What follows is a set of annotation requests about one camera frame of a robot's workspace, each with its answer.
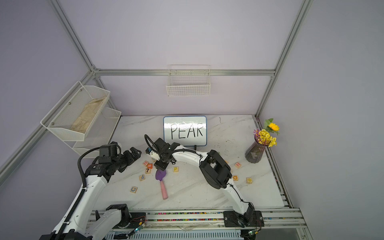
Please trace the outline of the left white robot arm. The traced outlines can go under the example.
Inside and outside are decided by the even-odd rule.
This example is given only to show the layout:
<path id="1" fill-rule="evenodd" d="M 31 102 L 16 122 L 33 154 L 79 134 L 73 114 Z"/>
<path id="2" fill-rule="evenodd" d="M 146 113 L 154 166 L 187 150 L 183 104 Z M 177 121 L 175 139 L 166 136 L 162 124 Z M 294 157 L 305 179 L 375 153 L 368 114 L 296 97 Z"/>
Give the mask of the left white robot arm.
<path id="1" fill-rule="evenodd" d="M 125 229 L 131 225 L 132 215 L 126 204 L 110 205 L 102 216 L 88 226 L 91 213 L 103 189 L 116 173 L 122 173 L 142 155 L 134 147 L 122 152 L 112 142 L 86 151 L 77 162 L 82 186 L 54 230 L 42 235 L 42 240 L 103 240 L 114 228 Z"/>

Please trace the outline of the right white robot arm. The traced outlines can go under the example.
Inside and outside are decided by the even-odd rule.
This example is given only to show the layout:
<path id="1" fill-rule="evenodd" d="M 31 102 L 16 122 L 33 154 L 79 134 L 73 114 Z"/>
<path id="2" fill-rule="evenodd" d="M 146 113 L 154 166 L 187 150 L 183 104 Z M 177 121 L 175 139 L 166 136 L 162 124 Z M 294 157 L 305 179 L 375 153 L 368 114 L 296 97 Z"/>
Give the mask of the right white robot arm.
<path id="1" fill-rule="evenodd" d="M 199 152 L 178 143 L 170 145 L 159 138 L 149 144 L 146 154 L 155 160 L 155 168 L 163 172 L 169 164 L 177 162 L 198 167 L 206 182 L 214 189 L 221 190 L 232 202 L 233 209 L 223 212 L 225 227 L 261 229 L 265 226 L 262 213 L 243 199 L 235 185 L 231 167 L 217 151 Z"/>

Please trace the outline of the blue framed whiteboard PEAR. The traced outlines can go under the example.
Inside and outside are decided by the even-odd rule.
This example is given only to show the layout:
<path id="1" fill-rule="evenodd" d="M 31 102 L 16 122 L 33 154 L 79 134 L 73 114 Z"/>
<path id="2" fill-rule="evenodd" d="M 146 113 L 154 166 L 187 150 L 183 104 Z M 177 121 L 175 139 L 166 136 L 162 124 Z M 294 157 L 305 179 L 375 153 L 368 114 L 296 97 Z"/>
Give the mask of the blue framed whiteboard PEAR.
<path id="1" fill-rule="evenodd" d="M 206 116 L 164 117 L 164 141 L 178 143 L 185 147 L 203 147 L 207 145 Z"/>

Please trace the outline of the wooden block blue C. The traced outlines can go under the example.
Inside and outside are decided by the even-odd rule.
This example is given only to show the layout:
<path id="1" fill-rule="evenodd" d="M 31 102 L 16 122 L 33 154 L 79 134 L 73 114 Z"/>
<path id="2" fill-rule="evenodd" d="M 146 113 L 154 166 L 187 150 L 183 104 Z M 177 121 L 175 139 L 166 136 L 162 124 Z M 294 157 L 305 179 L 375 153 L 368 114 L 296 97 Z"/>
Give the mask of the wooden block blue C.
<path id="1" fill-rule="evenodd" d="M 132 187 L 130 188 L 130 192 L 131 192 L 131 193 L 136 193 L 137 190 L 138 190 L 138 187 L 135 187 L 135 186 L 132 186 Z"/>

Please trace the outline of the beige cloth in shelf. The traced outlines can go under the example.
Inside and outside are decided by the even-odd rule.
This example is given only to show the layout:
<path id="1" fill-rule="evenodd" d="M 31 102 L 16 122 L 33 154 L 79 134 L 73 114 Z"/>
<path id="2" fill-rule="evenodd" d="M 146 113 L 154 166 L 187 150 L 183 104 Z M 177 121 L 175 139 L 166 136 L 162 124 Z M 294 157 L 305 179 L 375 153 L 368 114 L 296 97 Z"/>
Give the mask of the beige cloth in shelf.
<path id="1" fill-rule="evenodd" d="M 105 99 L 106 97 L 93 99 L 87 103 L 81 114 L 72 124 L 70 130 L 85 134 Z"/>

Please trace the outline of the dark glass flower vase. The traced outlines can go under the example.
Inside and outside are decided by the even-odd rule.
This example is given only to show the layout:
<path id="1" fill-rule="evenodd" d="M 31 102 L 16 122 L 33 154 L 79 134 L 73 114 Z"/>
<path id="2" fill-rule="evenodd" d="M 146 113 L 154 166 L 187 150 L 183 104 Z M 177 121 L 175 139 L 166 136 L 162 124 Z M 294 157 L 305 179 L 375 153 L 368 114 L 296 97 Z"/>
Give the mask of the dark glass flower vase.
<path id="1" fill-rule="evenodd" d="M 254 143 L 246 150 L 245 158 L 251 164 L 257 164 L 261 161 L 266 146 L 254 141 Z"/>

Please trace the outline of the yellow artificial flower bouquet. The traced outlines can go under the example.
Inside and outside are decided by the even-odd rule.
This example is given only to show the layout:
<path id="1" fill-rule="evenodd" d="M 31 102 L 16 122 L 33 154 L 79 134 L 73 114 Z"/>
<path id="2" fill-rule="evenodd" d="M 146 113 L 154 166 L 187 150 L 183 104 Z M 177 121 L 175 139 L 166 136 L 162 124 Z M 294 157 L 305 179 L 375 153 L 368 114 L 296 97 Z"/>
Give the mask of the yellow artificial flower bouquet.
<path id="1" fill-rule="evenodd" d="M 254 139 L 258 144 L 271 148 L 277 145 L 277 138 L 273 137 L 272 134 L 278 136 L 279 131 L 280 127 L 274 123 L 274 119 L 267 119 L 262 129 L 254 130 Z"/>

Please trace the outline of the white mesh wall shelf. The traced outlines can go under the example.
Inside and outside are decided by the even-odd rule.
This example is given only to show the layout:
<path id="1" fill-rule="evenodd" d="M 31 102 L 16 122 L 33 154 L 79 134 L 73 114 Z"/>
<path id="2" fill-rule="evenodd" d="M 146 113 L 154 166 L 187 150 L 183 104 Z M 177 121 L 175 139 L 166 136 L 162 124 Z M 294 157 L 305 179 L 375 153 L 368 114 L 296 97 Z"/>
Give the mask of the white mesh wall shelf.
<path id="1" fill-rule="evenodd" d="M 110 91 L 75 83 L 41 125 L 78 155 L 109 144 L 121 112 L 110 107 Z"/>

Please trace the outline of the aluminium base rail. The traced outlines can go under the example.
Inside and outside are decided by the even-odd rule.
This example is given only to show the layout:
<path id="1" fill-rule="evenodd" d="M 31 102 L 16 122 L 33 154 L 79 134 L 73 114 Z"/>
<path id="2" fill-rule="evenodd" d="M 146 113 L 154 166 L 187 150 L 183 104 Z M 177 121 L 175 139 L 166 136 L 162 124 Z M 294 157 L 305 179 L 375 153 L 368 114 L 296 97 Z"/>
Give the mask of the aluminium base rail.
<path id="1" fill-rule="evenodd" d="M 130 210 L 135 222 L 145 221 L 145 231 L 299 229 L 308 225 L 299 209 L 264 209 L 254 214 L 250 224 L 241 227 L 229 209 L 224 210 Z"/>

